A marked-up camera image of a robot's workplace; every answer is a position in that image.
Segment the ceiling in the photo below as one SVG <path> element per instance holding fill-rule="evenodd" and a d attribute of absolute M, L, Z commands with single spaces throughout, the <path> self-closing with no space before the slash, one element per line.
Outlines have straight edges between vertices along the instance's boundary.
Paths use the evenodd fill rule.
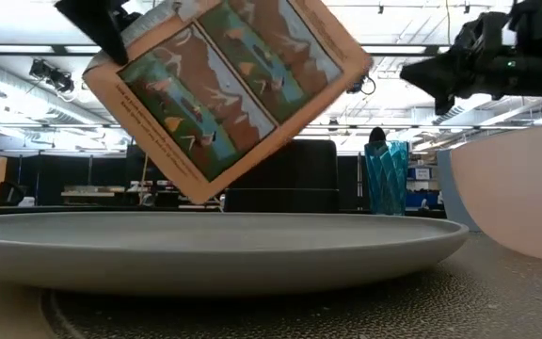
<path fill-rule="evenodd" d="M 0 44 L 91 45 L 93 42 L 89 38 L 56 11 L 55 2 L 0 0 Z M 324 2 L 361 44 L 397 46 L 449 44 L 463 23 L 474 20 L 487 10 L 507 12 L 511 5 L 511 0 Z M 153 5 L 152 0 L 132 0 L 126 6 L 129 11 L 143 13 Z M 378 13 L 380 5 L 383 5 L 381 14 Z M 465 12 L 465 5 L 470 5 L 469 13 Z M 505 34 L 504 39 L 513 43 L 514 37 Z M 0 56 L 0 89 L 12 93 L 7 99 L 0 99 L 0 123 L 37 122 L 49 123 L 50 126 L 0 126 L 0 149 L 51 151 L 52 144 L 55 144 L 57 149 L 121 152 L 130 137 L 122 129 L 105 128 L 107 124 L 116 123 L 114 118 L 88 89 L 83 88 L 80 80 L 90 56 L 39 56 L 72 74 L 77 89 L 68 95 L 56 94 L 48 85 L 36 83 L 28 75 L 35 58 Z M 370 76 L 375 81 L 375 92 L 372 95 L 343 94 L 300 137 L 331 138 L 336 141 L 340 152 L 358 152 L 367 142 L 371 126 L 384 124 L 389 126 L 389 139 L 411 141 L 414 150 L 425 152 L 502 131 L 488 127 L 486 130 L 469 130 L 466 126 L 483 124 L 514 129 L 533 121 L 542 122 L 539 99 L 505 97 L 491 102 L 483 95 L 457 102 L 456 116 L 436 121 L 433 98 L 398 76 L 404 64 L 418 60 L 419 57 L 374 57 Z M 323 127 L 330 119 L 349 126 L 329 131 Z M 432 122 L 438 127 L 405 128 L 411 124 L 432 125 Z M 53 127 L 54 124 L 67 123 L 76 126 Z"/>

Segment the card illustration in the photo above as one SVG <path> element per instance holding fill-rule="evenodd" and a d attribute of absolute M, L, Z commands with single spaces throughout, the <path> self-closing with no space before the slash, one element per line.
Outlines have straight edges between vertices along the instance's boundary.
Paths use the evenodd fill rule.
<path fill-rule="evenodd" d="M 342 75 L 287 0 L 223 1 L 199 23 L 279 123 Z"/>
<path fill-rule="evenodd" d="M 209 181 L 275 129 L 194 25 L 119 76 Z"/>

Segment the illustrated card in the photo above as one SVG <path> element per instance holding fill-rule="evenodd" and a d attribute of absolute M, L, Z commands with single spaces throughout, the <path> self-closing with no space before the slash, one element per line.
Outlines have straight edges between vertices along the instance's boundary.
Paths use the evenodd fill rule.
<path fill-rule="evenodd" d="M 371 66 L 320 0 L 165 1 L 123 37 L 129 64 L 97 55 L 86 83 L 196 203 L 296 135 Z"/>

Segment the gray plate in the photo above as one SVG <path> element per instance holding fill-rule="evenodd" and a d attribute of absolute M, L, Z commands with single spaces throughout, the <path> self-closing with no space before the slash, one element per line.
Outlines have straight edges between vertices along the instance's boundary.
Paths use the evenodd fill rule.
<path fill-rule="evenodd" d="M 357 215 L 0 216 L 0 279 L 135 295 L 314 292 L 427 268 L 467 234 L 445 220 Z"/>

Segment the blue glass vase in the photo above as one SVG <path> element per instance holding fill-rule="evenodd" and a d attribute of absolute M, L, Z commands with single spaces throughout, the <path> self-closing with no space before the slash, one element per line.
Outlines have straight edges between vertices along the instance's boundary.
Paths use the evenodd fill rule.
<path fill-rule="evenodd" d="M 365 145 L 372 214 L 402 216 L 407 199 L 407 143 L 375 141 Z"/>

